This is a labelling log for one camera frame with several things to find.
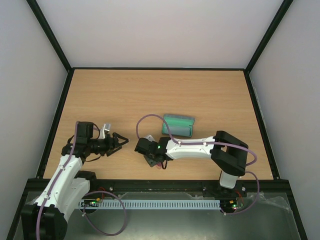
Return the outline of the pink sunglasses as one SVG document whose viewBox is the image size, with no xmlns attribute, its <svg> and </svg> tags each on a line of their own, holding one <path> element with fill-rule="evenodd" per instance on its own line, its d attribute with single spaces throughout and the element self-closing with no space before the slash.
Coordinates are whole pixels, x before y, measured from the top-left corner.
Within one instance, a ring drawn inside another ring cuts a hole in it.
<svg viewBox="0 0 320 240">
<path fill-rule="evenodd" d="M 162 163 L 161 163 L 161 162 L 157 163 L 157 164 L 156 164 L 156 167 L 157 167 L 158 169 L 162 169 Z"/>
</svg>

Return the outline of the grey glasses case green lining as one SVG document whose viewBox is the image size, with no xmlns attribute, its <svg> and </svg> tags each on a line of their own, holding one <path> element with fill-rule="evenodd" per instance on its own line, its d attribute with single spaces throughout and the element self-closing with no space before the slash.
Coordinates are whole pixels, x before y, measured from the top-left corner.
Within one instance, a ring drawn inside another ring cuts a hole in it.
<svg viewBox="0 0 320 240">
<path fill-rule="evenodd" d="M 195 123 L 195 118 L 191 116 L 185 115 L 177 115 L 177 114 L 164 114 L 163 119 L 166 121 L 168 127 L 170 126 L 181 126 L 181 127 L 189 127 L 190 128 L 190 137 L 193 135 L 193 125 Z"/>
</svg>

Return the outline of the light blue cleaning cloth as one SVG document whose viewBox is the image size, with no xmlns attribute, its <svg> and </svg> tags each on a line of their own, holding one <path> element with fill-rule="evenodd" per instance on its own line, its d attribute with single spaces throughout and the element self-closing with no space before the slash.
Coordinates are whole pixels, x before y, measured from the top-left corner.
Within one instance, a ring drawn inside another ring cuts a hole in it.
<svg viewBox="0 0 320 240">
<path fill-rule="evenodd" d="M 169 127 L 170 133 L 175 136 L 190 137 L 190 128 L 187 126 L 172 125 Z"/>
</svg>

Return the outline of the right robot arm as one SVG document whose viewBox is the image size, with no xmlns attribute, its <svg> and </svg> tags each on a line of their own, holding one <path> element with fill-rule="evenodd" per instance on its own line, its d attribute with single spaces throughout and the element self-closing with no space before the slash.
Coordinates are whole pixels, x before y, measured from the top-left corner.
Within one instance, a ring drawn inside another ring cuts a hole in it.
<svg viewBox="0 0 320 240">
<path fill-rule="evenodd" d="M 141 137 L 134 151 L 143 155 L 150 167 L 165 167 L 168 161 L 184 158 L 211 159 L 221 170 L 218 191 L 229 196 L 236 189 L 237 179 L 245 175 L 248 149 L 245 142 L 220 130 L 199 139 L 161 137 L 154 141 L 150 136 Z"/>
</svg>

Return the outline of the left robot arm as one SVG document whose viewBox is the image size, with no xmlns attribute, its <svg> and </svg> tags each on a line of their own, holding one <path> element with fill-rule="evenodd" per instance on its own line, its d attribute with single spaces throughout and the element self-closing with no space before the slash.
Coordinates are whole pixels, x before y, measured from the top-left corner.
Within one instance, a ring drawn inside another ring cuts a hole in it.
<svg viewBox="0 0 320 240">
<path fill-rule="evenodd" d="M 65 238 L 70 216 L 96 180 L 95 173 L 81 170 L 87 157 L 110 156 L 129 142 L 128 138 L 109 131 L 107 123 L 102 128 L 88 121 L 75 123 L 74 134 L 62 148 L 49 183 L 34 203 L 26 204 L 21 211 L 25 240 Z"/>
</svg>

